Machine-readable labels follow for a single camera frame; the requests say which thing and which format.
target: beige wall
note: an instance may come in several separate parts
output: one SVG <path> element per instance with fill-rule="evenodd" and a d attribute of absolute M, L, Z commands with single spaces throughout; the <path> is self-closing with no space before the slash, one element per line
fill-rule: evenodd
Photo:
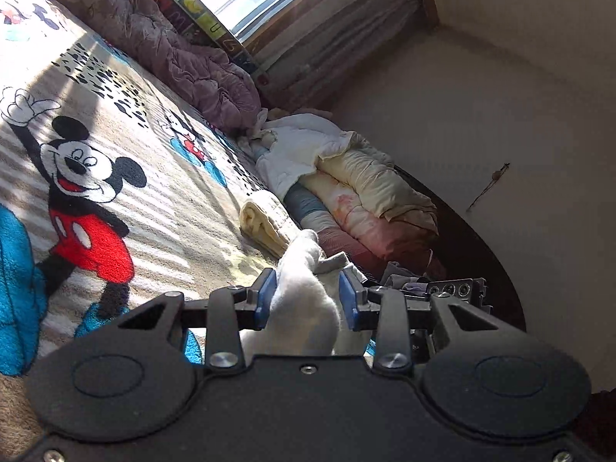
<path fill-rule="evenodd" d="M 447 26 L 616 99 L 616 0 L 436 0 Z"/>
<path fill-rule="evenodd" d="M 616 387 L 616 113 L 543 69 L 441 30 L 351 82 L 333 108 L 475 229 L 532 334 Z M 470 213 L 494 170 L 511 168 Z"/>

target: dark curved wooden board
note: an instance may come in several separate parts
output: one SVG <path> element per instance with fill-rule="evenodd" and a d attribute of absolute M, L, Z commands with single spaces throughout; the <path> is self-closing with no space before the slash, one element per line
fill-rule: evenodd
<path fill-rule="evenodd" d="M 494 306 L 494 316 L 526 331 L 522 304 L 492 250 L 455 211 L 420 181 L 396 166 L 400 176 L 416 191 L 428 196 L 439 211 L 439 238 L 433 250 L 451 280 L 485 278 L 488 285 L 487 303 Z"/>

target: purple comforter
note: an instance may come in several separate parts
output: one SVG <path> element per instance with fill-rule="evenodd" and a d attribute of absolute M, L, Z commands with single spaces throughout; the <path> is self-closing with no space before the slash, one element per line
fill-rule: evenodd
<path fill-rule="evenodd" d="M 254 125 L 261 102 L 250 75 L 223 50 L 190 45 L 154 0 L 57 1 L 227 134 Z"/>

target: white glove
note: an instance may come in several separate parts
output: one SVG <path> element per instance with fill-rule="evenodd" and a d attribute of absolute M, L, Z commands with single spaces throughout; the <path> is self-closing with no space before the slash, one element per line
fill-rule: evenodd
<path fill-rule="evenodd" d="M 26 127 L 32 118 L 42 112 L 51 109 L 59 109 L 60 104 L 54 100 L 44 99 L 36 101 L 35 98 L 24 89 L 6 87 L 2 90 L 0 100 L 0 113 L 2 119 L 11 125 Z"/>

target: mickey mouse blanket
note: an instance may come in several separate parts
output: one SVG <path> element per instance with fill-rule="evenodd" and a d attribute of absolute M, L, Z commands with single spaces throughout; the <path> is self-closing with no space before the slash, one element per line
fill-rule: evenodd
<path fill-rule="evenodd" d="M 235 143 L 66 9 L 0 0 L 0 454 L 40 432 L 22 383 L 37 357 L 271 265 L 238 228 L 261 188 Z"/>

